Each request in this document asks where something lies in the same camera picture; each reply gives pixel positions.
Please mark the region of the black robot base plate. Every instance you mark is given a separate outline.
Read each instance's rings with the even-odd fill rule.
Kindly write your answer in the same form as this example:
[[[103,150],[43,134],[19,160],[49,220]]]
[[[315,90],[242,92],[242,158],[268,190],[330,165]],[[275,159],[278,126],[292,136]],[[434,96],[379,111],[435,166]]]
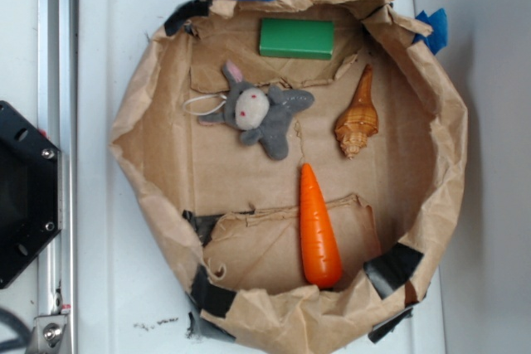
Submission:
[[[61,151],[8,102],[1,102],[1,288],[60,230]]]

